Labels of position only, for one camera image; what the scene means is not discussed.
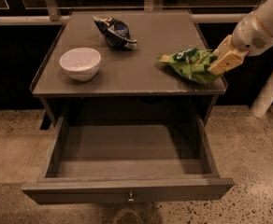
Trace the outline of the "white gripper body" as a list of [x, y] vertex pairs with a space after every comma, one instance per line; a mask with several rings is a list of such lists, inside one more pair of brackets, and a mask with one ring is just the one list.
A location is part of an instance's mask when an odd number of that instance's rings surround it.
[[251, 12], [236, 26], [231, 42], [236, 49], [247, 51], [248, 56], [259, 56], [273, 47], [273, 35]]

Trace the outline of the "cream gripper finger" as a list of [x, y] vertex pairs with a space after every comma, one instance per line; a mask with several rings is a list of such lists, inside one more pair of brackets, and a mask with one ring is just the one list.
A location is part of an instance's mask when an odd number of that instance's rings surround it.
[[223, 56], [226, 52], [228, 52], [230, 49], [233, 48], [231, 44], [231, 35], [228, 35], [221, 43], [220, 45], [212, 51], [212, 53], [216, 56]]
[[218, 59], [211, 64], [208, 71], [214, 76], [221, 75], [243, 64], [246, 55], [246, 51], [239, 51], [237, 49], [229, 50], [221, 54]]

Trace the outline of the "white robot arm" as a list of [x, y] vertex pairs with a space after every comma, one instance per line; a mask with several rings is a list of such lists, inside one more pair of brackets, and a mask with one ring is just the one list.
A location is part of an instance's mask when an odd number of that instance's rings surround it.
[[[265, 1], [244, 17], [213, 53], [217, 60], [208, 71], [221, 75], [243, 64], [246, 56], [259, 56], [273, 47], [273, 0]], [[261, 118], [273, 104], [273, 72], [251, 106]]]

